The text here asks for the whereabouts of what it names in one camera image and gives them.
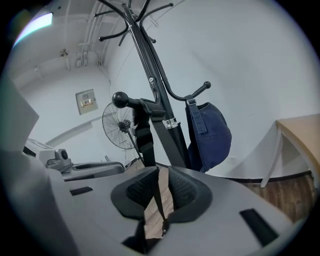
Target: metal clamp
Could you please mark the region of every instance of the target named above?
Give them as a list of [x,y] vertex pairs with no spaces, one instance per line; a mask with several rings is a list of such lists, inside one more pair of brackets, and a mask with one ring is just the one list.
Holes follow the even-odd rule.
[[175,117],[172,119],[169,119],[169,120],[163,120],[162,122],[163,122],[164,127],[167,130],[175,128],[180,124],[180,122],[178,122]]
[[186,103],[188,104],[188,106],[191,106],[191,105],[196,105],[197,104],[197,101],[195,98],[193,99],[187,99],[186,100]]

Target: white wall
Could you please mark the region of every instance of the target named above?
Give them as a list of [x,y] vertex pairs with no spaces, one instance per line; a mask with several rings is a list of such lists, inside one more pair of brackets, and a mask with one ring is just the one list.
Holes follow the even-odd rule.
[[[111,161],[125,164],[134,158],[113,145],[103,131],[102,114],[111,102],[109,79],[97,66],[60,70],[44,81],[34,81],[20,91],[38,113],[39,120],[30,137],[56,149],[67,150],[74,163]],[[98,109],[79,115],[76,93],[94,90]]]
[[[208,173],[262,178],[274,151],[274,121],[320,113],[318,59],[303,33],[271,1],[185,0],[153,18],[159,26],[146,20],[145,27],[157,40],[155,48],[172,90],[185,96],[210,81],[211,89],[197,102],[216,105],[232,132],[229,156],[236,161],[226,160]],[[121,47],[118,42],[110,43],[105,58],[110,91],[153,99],[131,37]],[[184,103],[170,102],[189,143]],[[160,143],[155,142],[155,151],[158,162],[169,164]],[[285,140],[273,177],[307,169]]]

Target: ceiling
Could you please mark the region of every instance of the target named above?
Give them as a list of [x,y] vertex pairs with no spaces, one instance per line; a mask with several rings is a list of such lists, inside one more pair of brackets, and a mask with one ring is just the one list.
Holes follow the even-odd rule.
[[[120,8],[121,3],[127,3],[128,0],[108,2]],[[141,9],[144,2],[145,0],[133,0],[132,8]],[[55,0],[41,10],[53,13],[52,24],[26,36],[12,49],[7,65],[11,79],[14,80],[35,67],[41,68],[41,65],[52,60],[60,60],[64,49],[68,58],[80,58],[84,52],[94,52],[100,58],[105,55],[107,41],[100,42],[98,37],[114,33],[112,29],[121,21],[119,16],[111,13],[101,16],[101,20],[94,18],[94,13],[109,10],[96,0],[71,0],[69,8],[68,5],[69,0]]]

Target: electrical outlet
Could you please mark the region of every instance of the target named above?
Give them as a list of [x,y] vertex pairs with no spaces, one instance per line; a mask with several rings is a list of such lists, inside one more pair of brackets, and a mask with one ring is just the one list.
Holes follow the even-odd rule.
[[237,158],[235,156],[228,156],[226,158],[226,162],[231,165],[235,165],[237,163]]

